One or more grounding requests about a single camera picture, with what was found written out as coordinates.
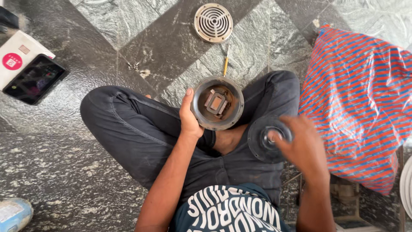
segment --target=hand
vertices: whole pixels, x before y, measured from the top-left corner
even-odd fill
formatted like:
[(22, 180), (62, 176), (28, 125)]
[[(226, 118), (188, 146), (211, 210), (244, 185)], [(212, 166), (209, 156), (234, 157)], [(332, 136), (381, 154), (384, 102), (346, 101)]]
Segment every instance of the hand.
[(315, 125), (304, 115), (281, 116), (279, 119), (292, 130), (295, 138), (291, 143), (282, 140), (280, 136), (269, 135), (269, 138), (276, 143), (283, 155), (302, 171), (309, 184), (329, 184), (325, 147)]
[(188, 88), (186, 95), (183, 97), (182, 106), (180, 107), (179, 115), (182, 121), (181, 135), (194, 136), (199, 139), (202, 137), (204, 128), (199, 125), (193, 113), (190, 111), (190, 103), (193, 100), (193, 89)]

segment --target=red and blue striped bag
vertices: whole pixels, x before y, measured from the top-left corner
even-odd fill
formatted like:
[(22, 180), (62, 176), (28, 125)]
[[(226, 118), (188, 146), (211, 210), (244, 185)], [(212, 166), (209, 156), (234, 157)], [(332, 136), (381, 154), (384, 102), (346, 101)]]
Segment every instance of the red and blue striped bag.
[(324, 25), (300, 98), (316, 125), (329, 170), (384, 195), (395, 155), (412, 129), (412, 54), (383, 40)]

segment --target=phone screen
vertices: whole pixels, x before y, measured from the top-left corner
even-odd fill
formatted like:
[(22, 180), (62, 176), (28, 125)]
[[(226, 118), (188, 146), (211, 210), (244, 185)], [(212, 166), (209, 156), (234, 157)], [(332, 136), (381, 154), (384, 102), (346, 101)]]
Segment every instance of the phone screen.
[(64, 74), (65, 69), (45, 56), (31, 62), (3, 92), (27, 104), (34, 104)]

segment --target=black jeans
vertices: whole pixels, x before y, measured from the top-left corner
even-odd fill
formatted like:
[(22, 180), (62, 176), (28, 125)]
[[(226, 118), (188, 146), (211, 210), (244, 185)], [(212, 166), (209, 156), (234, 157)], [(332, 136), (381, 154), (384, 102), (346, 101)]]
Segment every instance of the black jeans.
[[(297, 115), (299, 80), (289, 71), (274, 71), (243, 90), (245, 107), (233, 126), (264, 115)], [(146, 98), (118, 86), (98, 87), (80, 106), (86, 126), (103, 147), (143, 187), (150, 189), (180, 134), (179, 109)], [(255, 183), (272, 203), (279, 205), (283, 163), (258, 160), (247, 143), (249, 126), (232, 152), (213, 157), (207, 152), (215, 143), (215, 132), (205, 130), (190, 161), (180, 197), (186, 201), (211, 185)]]

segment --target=pink circular logo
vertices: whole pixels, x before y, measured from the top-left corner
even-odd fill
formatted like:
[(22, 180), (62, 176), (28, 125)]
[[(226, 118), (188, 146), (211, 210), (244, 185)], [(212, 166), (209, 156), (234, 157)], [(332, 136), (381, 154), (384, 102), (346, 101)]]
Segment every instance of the pink circular logo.
[(16, 53), (9, 53), (3, 57), (3, 65), (9, 70), (17, 70), (23, 64), (23, 60)]

